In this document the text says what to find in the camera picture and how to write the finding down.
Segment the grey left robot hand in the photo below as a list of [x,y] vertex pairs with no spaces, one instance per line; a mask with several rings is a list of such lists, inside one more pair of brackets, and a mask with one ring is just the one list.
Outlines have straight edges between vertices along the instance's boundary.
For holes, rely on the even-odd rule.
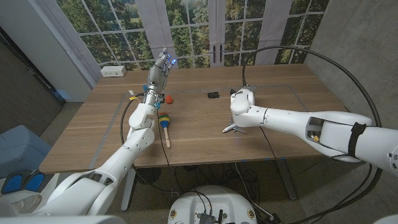
[[156,103],[163,103],[165,101],[163,91],[167,86],[169,72],[175,63],[176,59],[171,59],[167,47],[164,47],[153,66],[149,69],[145,89],[146,100],[152,100]]

